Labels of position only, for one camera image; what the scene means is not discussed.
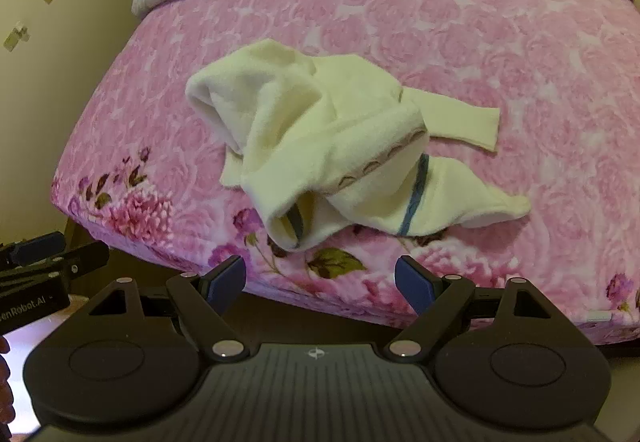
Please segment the person's hand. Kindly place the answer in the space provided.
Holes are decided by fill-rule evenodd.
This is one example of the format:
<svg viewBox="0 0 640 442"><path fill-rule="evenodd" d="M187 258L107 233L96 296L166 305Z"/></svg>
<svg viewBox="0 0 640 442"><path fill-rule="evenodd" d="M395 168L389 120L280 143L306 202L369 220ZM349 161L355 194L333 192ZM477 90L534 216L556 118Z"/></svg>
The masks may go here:
<svg viewBox="0 0 640 442"><path fill-rule="evenodd" d="M11 372L6 362L6 355L10 352L10 345L6 338L0 338L0 419L2 425L9 425L15 418L14 397L9 385Z"/></svg>

